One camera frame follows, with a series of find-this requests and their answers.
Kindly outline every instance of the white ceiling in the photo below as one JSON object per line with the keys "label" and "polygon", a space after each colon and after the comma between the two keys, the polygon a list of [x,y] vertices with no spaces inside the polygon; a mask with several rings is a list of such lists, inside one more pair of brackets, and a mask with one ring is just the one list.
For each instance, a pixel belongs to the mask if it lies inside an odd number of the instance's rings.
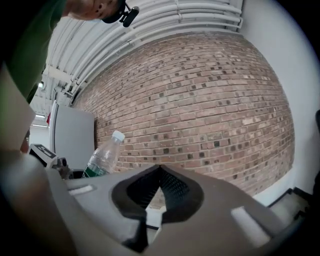
{"label": "white ceiling", "polygon": [[140,8],[129,28],[119,22],[106,24],[100,20],[61,19],[49,43],[42,75],[44,86],[38,88],[30,104],[36,114],[47,117],[55,98],[59,104],[69,105],[77,90],[85,88],[112,62],[145,43],[192,31],[236,33],[242,25],[243,0],[126,2],[131,8]]}

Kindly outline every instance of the green shirt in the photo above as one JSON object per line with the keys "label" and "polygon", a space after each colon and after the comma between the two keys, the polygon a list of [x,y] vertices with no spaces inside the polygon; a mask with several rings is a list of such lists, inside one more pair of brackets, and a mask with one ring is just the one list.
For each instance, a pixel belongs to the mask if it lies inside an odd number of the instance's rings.
{"label": "green shirt", "polygon": [[61,19],[66,0],[48,0],[19,38],[6,65],[28,103],[42,80],[51,35]]}

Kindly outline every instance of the white refrigerator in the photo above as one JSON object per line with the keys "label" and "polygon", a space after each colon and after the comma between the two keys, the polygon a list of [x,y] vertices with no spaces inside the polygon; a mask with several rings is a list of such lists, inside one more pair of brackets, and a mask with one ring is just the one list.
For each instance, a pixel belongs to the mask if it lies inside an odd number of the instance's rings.
{"label": "white refrigerator", "polygon": [[95,116],[54,101],[49,122],[50,150],[65,158],[70,169],[84,170],[95,151]]}

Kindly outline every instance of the plastic water bottle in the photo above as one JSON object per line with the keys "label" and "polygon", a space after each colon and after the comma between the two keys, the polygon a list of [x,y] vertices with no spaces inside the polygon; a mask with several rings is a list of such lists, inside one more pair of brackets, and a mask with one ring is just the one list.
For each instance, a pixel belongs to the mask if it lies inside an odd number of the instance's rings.
{"label": "plastic water bottle", "polygon": [[114,131],[112,138],[98,147],[91,156],[82,178],[91,178],[110,174],[118,162],[119,146],[125,139],[120,131]]}

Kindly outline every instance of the gray plastic surface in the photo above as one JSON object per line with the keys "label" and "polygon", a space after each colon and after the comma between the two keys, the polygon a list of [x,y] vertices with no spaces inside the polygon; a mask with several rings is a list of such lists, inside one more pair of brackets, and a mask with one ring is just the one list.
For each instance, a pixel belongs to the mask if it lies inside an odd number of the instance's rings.
{"label": "gray plastic surface", "polygon": [[[283,228],[268,208],[232,184],[171,167],[201,186],[203,203],[188,220],[163,224],[154,242],[143,253],[136,253],[121,242],[135,235],[138,221],[123,217],[110,195],[115,184],[147,167],[63,181],[56,170],[45,170],[31,155],[2,155],[1,188],[6,199],[57,255],[245,255],[255,248],[231,215],[231,210],[238,207],[244,207],[271,238]],[[86,185],[94,190],[69,194],[68,190]]]}

